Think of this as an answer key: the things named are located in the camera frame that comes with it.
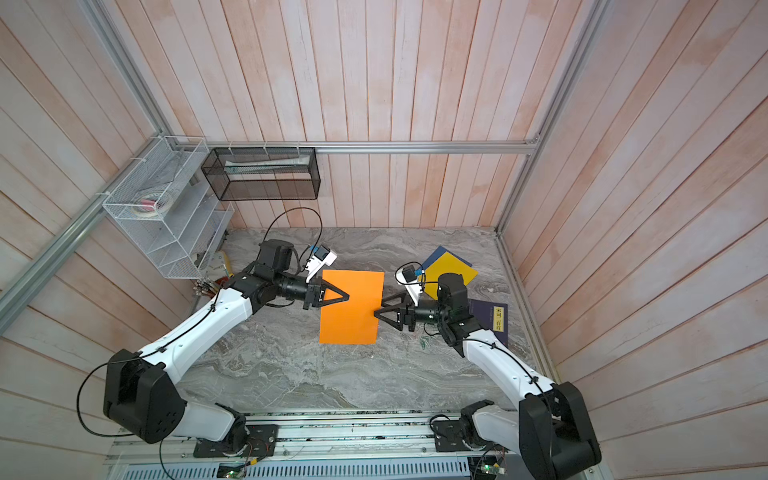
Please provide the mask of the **orange paper document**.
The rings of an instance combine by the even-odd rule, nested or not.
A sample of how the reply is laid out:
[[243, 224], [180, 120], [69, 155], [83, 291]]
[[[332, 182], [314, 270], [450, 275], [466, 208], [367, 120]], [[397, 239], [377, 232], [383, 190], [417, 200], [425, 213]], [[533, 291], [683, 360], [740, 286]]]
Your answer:
[[319, 342], [331, 345], [375, 344], [379, 321], [374, 311], [381, 307], [384, 273], [326, 270], [322, 278], [349, 295], [344, 302], [320, 310]]

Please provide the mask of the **yellow paper document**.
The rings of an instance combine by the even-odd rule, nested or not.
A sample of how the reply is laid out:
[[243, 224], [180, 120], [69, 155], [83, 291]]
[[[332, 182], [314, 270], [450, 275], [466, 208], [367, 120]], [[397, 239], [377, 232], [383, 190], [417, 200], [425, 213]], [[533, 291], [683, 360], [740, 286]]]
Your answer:
[[458, 260], [450, 253], [444, 254], [428, 268], [424, 268], [425, 287], [424, 292], [432, 299], [437, 298], [437, 281], [445, 273], [459, 274], [463, 278], [464, 285], [468, 285], [478, 275], [472, 267]]

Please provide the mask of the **blue paper document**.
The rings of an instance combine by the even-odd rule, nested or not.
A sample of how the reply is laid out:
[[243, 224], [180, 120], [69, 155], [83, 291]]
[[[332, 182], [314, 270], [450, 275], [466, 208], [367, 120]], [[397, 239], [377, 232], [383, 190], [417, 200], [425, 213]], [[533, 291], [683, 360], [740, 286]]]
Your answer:
[[470, 262], [468, 262], [468, 261], [464, 260], [463, 258], [459, 257], [458, 255], [454, 254], [453, 252], [449, 251], [449, 250], [448, 250], [447, 248], [445, 248], [444, 246], [438, 246], [438, 247], [437, 247], [437, 248], [436, 248], [436, 249], [435, 249], [435, 250], [434, 250], [434, 251], [433, 251], [433, 252], [432, 252], [432, 253], [431, 253], [431, 254], [430, 254], [428, 257], [427, 257], [427, 259], [426, 259], [426, 260], [424, 260], [424, 261], [422, 262], [422, 266], [423, 266], [424, 268], [428, 268], [429, 266], [431, 266], [431, 265], [432, 265], [432, 264], [433, 264], [435, 261], [437, 261], [437, 260], [438, 260], [440, 257], [442, 257], [442, 256], [443, 256], [444, 254], [446, 254], [446, 253], [450, 253], [451, 255], [453, 255], [454, 257], [456, 257], [458, 260], [460, 260], [461, 262], [465, 263], [466, 265], [468, 265], [468, 266], [472, 266], [472, 264], [471, 264]]

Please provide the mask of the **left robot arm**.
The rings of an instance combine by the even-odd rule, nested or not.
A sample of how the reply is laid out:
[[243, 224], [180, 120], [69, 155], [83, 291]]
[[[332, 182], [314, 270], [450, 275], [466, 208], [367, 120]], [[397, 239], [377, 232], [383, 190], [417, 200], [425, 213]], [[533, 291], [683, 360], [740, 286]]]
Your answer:
[[[287, 241], [263, 241], [256, 260], [174, 330], [137, 352], [113, 355], [106, 365], [105, 416], [148, 444], [169, 436], [195, 437], [228, 456], [240, 453], [249, 438], [244, 415], [222, 405], [187, 401], [176, 385], [210, 347], [276, 298], [299, 301], [304, 309], [348, 300], [346, 292], [316, 276], [336, 260], [333, 250], [316, 247], [306, 274], [289, 273], [293, 253]], [[327, 291], [335, 292], [332, 301], [326, 299]]]

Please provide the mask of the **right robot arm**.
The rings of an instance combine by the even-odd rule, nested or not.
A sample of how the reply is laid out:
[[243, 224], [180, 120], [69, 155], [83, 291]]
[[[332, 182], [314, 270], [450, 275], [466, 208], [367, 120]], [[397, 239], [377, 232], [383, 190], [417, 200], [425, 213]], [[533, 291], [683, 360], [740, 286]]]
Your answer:
[[490, 400], [472, 403], [456, 420], [438, 414], [430, 421], [439, 451], [503, 449], [522, 458], [535, 479], [569, 479], [602, 460], [602, 451], [581, 392], [570, 382], [556, 383], [513, 354], [471, 312], [462, 275], [427, 280], [410, 265], [395, 275], [403, 292], [383, 298], [375, 317], [410, 332], [433, 325], [445, 343], [480, 368], [506, 397], [507, 410]]

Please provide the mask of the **dark navy book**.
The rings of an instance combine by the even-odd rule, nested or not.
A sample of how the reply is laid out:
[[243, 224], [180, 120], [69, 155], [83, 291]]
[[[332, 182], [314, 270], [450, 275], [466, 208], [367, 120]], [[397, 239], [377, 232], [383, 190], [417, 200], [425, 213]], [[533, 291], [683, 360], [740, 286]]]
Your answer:
[[469, 309], [483, 328], [491, 330], [504, 346], [508, 345], [507, 304], [470, 299]]

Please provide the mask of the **paper in black basket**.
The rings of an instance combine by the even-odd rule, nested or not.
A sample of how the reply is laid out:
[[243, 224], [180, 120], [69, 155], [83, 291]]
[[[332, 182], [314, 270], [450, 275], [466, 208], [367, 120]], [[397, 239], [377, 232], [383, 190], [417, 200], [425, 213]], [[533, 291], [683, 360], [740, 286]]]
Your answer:
[[299, 171], [307, 165], [308, 161], [304, 157], [251, 162], [235, 162], [228, 160], [224, 164], [224, 170], [230, 175], [283, 174]]

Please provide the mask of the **tape roll in shelf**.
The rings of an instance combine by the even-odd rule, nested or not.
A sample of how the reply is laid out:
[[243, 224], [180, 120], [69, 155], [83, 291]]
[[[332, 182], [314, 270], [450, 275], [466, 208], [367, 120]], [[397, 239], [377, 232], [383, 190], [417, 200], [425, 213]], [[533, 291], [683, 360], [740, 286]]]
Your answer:
[[162, 216], [172, 203], [172, 196], [167, 192], [149, 191], [143, 193], [131, 206], [131, 212], [137, 218], [156, 218]]

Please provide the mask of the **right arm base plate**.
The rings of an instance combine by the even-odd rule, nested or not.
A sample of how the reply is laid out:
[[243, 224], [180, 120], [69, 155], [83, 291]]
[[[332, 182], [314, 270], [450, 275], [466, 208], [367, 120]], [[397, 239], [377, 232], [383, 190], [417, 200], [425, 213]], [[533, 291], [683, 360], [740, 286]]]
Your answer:
[[436, 415], [429, 420], [428, 425], [438, 452], [505, 451], [500, 444], [481, 439], [465, 418], [452, 420], [446, 415]]

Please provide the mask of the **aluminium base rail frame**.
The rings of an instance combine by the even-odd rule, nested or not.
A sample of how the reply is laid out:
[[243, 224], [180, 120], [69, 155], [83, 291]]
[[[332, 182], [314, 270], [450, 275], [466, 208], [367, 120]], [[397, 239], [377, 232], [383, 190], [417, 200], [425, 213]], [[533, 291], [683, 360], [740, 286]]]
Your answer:
[[251, 437], [226, 456], [193, 438], [114, 442], [108, 479], [527, 479], [520, 456], [475, 445], [447, 410], [317, 410], [248, 416]]

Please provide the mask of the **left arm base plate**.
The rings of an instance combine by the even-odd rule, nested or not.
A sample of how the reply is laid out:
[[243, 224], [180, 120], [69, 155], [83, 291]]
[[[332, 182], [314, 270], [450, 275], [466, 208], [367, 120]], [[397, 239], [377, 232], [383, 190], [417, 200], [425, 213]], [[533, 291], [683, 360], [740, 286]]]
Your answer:
[[221, 441], [198, 439], [194, 458], [249, 457], [263, 459], [274, 454], [279, 426], [234, 425], [234, 432]]

